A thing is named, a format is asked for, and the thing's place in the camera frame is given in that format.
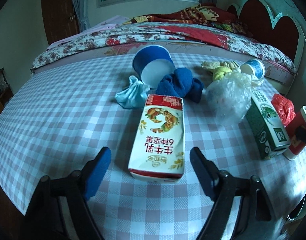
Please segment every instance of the green juice carton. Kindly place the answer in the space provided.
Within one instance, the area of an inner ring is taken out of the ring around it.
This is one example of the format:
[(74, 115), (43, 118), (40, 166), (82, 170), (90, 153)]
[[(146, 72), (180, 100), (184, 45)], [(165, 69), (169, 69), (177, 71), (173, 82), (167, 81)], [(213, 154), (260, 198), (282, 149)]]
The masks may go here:
[(266, 95), (253, 90), (246, 114), (262, 159), (282, 154), (291, 144), (281, 119)]

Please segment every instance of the table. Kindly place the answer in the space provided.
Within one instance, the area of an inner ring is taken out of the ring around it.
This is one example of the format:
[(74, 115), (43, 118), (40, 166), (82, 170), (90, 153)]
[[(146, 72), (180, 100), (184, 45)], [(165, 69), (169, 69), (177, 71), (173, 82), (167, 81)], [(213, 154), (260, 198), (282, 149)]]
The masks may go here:
[[(171, 56), (177, 67), (188, 67), (206, 86), (211, 77), (201, 62), (228, 60)], [(260, 160), (248, 122), (217, 126), (203, 97), (199, 104), (184, 100), (186, 161), (181, 180), (175, 185), (134, 180), (127, 165), (141, 109), (125, 110), (114, 100), (135, 73), (132, 57), (91, 59), (39, 73), (9, 102), (0, 117), (0, 184), (22, 213), (41, 176), (67, 176), (103, 146), (112, 150), (112, 162), (88, 205), (106, 240), (197, 237), (213, 203), (189, 162), (194, 146), (234, 176), (257, 174), (277, 216), (297, 205), (306, 193), (306, 149), (293, 162), (282, 155)], [(276, 92), (267, 81), (260, 89), (269, 99)], [(223, 239), (232, 234), (238, 203), (236, 198)]]

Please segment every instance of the plastic bag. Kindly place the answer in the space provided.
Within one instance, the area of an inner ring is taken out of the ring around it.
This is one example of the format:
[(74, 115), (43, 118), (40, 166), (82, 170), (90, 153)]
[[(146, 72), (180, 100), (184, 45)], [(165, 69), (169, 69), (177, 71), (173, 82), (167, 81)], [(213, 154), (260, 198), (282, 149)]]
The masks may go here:
[(287, 126), (295, 118), (294, 105), (289, 99), (280, 94), (274, 94), (271, 103), (278, 112), (284, 126)]
[(241, 122), (251, 106), (252, 88), (261, 84), (257, 77), (239, 72), (227, 73), (222, 80), (212, 82), (205, 96), (215, 123), (226, 126)]

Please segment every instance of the red heart headboard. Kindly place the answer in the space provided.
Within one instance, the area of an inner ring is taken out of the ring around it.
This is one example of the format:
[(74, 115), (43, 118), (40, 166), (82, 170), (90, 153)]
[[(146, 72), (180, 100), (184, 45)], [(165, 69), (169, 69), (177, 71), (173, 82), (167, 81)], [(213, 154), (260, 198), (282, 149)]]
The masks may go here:
[(287, 15), (279, 14), (274, 18), (269, 6), (266, 4), (265, 6), (264, 3), (260, 0), (248, 0), (239, 10), (240, 15), (234, 5), (231, 5), (228, 11), (235, 14), (241, 22), (247, 24), (254, 39), (278, 48), (298, 67), (299, 62), (295, 62), (295, 58), (299, 35), (303, 36), (302, 32), (299, 33), (299, 26), (297, 26), (299, 23)]

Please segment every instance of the cereal illustration on carton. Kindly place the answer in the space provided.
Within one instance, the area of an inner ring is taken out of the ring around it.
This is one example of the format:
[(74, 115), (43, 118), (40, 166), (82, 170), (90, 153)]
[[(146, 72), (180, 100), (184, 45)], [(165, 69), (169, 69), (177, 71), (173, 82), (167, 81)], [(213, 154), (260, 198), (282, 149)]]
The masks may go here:
[(148, 117), (148, 119), (151, 120), (152, 122), (159, 123), (162, 122), (161, 120), (157, 119), (157, 116), (160, 114), (165, 116), (165, 123), (163, 123), (159, 128), (151, 128), (152, 132), (154, 133), (168, 132), (175, 125), (179, 124), (179, 119), (163, 108), (158, 108), (158, 107), (150, 108), (145, 116)]

